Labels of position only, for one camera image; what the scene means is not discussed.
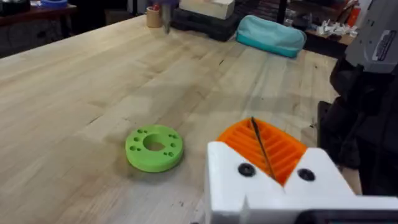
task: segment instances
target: floor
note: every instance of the floor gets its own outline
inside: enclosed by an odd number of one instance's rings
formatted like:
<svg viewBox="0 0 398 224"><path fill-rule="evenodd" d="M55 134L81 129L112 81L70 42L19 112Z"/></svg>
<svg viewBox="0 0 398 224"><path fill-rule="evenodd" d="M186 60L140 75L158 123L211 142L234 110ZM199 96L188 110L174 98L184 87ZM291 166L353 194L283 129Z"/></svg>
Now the floor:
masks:
<svg viewBox="0 0 398 224"><path fill-rule="evenodd" d="M128 12L123 10L106 11L107 25L131 17ZM58 21L37 20L0 27L0 58L62 39Z"/></svg>

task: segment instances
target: drill bit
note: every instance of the drill bit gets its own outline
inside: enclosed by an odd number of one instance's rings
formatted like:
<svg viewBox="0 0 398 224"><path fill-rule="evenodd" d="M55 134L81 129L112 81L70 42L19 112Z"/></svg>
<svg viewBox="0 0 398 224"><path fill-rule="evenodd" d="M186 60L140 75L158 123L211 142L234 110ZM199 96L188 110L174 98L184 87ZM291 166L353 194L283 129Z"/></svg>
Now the drill bit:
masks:
<svg viewBox="0 0 398 224"><path fill-rule="evenodd" d="M172 5L164 3L162 4L162 20L164 25L164 32L169 34L170 22L172 20Z"/></svg>
<svg viewBox="0 0 398 224"><path fill-rule="evenodd" d="M262 154L263 154L263 156L265 158L265 161L267 163L267 166L269 168L269 172L270 172L271 178L276 180L276 176L275 176L274 170L272 169L271 163L269 162L267 151L264 149L264 146L263 146L262 141L261 141L261 133L260 133L259 126L257 125L256 120L254 119L254 117L251 117L251 124L253 125L253 130L254 130L254 132L256 134L257 140L259 141L260 148L261 148Z"/></svg>

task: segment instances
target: gray device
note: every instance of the gray device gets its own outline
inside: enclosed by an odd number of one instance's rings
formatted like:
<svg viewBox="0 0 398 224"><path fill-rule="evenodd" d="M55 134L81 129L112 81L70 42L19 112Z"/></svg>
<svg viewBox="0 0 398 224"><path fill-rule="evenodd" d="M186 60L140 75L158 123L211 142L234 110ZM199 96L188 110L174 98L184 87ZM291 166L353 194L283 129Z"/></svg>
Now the gray device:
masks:
<svg viewBox="0 0 398 224"><path fill-rule="evenodd" d="M391 73L398 63L397 31L398 0L373 0L346 60L364 72Z"/></svg>

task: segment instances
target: center hole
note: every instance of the center hole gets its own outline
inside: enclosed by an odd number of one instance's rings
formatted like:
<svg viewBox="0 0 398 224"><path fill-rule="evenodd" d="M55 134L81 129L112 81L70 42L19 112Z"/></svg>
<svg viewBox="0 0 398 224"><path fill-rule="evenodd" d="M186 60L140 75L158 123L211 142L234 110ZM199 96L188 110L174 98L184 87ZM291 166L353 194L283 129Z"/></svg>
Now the center hole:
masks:
<svg viewBox="0 0 398 224"><path fill-rule="evenodd" d="M151 134L144 138L144 147L151 151L162 150L165 146L161 143L163 140L159 134Z"/></svg>

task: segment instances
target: butcher block table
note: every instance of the butcher block table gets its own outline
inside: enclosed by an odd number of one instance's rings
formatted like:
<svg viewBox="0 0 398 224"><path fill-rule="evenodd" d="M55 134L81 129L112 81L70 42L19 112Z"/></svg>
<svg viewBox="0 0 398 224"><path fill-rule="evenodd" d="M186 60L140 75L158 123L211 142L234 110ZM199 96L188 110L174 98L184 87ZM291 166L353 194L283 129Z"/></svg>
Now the butcher block table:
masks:
<svg viewBox="0 0 398 224"><path fill-rule="evenodd" d="M203 222L206 145L255 116L315 146L316 108L336 60L296 59L144 16L0 60L0 223ZM145 173L124 141L163 124L181 163Z"/></svg>

